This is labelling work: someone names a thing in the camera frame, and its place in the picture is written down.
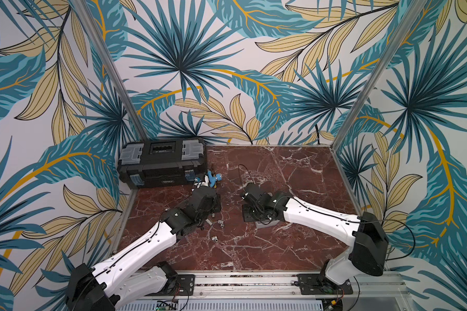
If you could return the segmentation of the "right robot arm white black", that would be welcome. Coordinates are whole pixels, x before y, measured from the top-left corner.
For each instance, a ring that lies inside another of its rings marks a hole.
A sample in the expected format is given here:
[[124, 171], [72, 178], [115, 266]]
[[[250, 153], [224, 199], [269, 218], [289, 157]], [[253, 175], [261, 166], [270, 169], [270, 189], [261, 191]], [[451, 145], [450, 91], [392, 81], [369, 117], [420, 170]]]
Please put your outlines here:
[[269, 225], [275, 221], [303, 225], [329, 235], [347, 248], [327, 260], [319, 273], [319, 282], [341, 286], [357, 275], [380, 277], [384, 273], [389, 239], [372, 213], [339, 213], [305, 202], [289, 193], [270, 194], [248, 183], [240, 194], [244, 201], [245, 222]]

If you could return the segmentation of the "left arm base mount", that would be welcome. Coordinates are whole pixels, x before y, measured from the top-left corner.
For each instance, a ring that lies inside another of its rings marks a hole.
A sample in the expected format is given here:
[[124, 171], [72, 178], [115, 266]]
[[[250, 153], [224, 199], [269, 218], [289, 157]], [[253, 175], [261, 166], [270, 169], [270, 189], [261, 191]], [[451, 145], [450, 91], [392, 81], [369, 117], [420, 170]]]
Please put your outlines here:
[[159, 292], [151, 293], [149, 296], [188, 296], [194, 293], [194, 274], [178, 274], [166, 261], [159, 262], [155, 267], [163, 270], [166, 283]]

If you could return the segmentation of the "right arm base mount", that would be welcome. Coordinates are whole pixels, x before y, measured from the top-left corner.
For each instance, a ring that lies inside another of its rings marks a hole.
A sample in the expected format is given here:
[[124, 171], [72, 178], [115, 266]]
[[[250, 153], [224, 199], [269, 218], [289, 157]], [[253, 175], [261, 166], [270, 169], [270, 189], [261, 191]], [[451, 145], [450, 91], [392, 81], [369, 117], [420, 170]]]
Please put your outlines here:
[[302, 295], [334, 295], [341, 298], [354, 293], [349, 280], [336, 285], [322, 273], [300, 273], [293, 284], [300, 289]]

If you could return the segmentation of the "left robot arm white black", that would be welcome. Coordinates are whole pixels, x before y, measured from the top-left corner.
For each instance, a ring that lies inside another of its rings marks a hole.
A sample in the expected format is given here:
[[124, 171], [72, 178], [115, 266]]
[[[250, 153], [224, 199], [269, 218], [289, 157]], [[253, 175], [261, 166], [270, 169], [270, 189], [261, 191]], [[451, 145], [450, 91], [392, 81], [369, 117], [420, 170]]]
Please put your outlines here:
[[191, 196], [162, 214], [139, 239], [122, 251], [89, 267], [81, 264], [66, 289], [69, 310], [117, 310], [149, 294], [175, 291], [177, 273], [166, 262], [140, 272], [155, 256], [187, 235], [203, 228], [211, 214], [221, 211], [221, 197], [214, 188], [200, 186]]

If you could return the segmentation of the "translucent plastic storage box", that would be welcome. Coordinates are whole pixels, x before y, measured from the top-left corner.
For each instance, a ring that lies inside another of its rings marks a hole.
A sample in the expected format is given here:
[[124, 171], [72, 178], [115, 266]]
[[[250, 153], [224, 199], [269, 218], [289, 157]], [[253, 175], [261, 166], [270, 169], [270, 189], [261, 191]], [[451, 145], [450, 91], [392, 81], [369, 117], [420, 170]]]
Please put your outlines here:
[[255, 222], [255, 225], [258, 229], [263, 229], [263, 228], [269, 228], [269, 227], [275, 226], [279, 222], [280, 222], [279, 220], [268, 219], [266, 221], [257, 221]]

